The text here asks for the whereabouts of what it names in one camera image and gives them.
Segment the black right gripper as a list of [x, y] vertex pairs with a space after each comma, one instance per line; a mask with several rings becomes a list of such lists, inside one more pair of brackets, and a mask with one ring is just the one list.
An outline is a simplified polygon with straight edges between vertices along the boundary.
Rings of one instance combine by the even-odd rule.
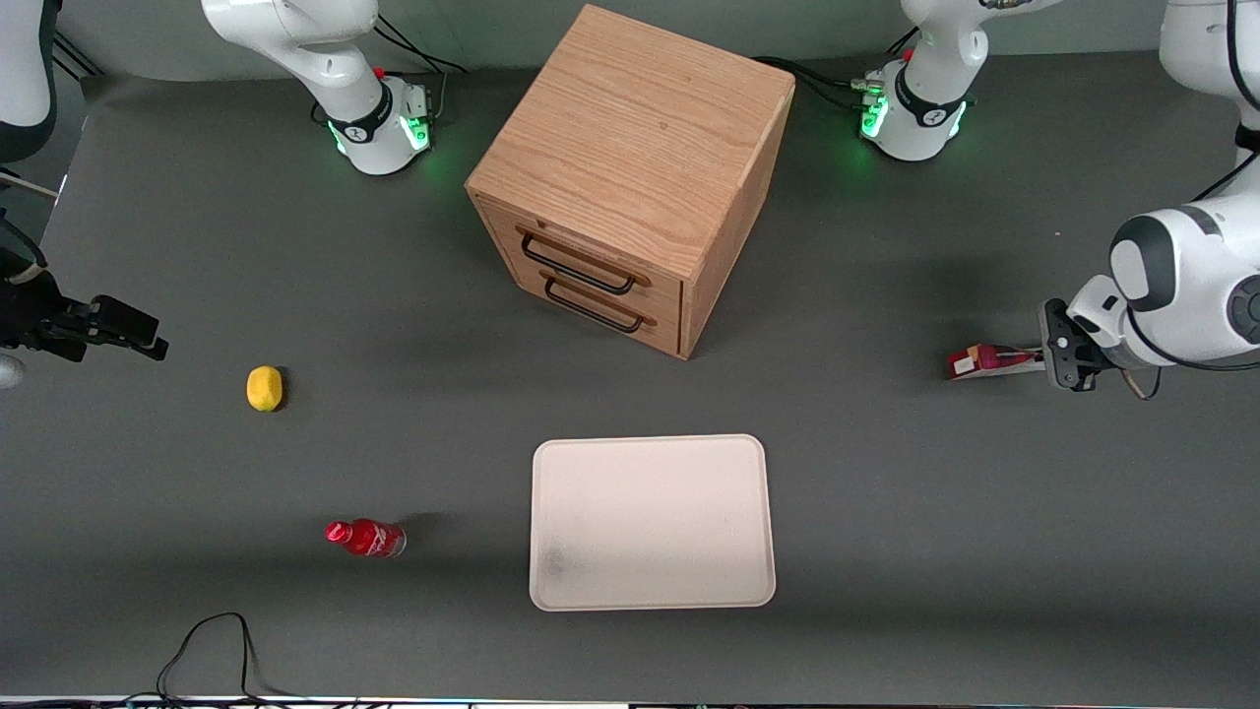
[[152, 360], [164, 360], [169, 343], [158, 339], [158, 319], [108, 295], [91, 305], [63, 295], [57, 280], [37, 262], [13, 251], [1, 252], [1, 348], [49, 353], [81, 361], [94, 331], [118, 346]]

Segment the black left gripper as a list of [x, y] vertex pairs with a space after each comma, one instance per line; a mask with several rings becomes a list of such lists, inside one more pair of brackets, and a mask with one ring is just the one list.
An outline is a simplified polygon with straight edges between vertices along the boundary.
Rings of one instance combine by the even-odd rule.
[[1050, 298], [1042, 305], [1042, 360], [1048, 382], [1058, 390], [1090, 392], [1097, 377], [1114, 368], [1097, 343], [1068, 315], [1068, 303]]

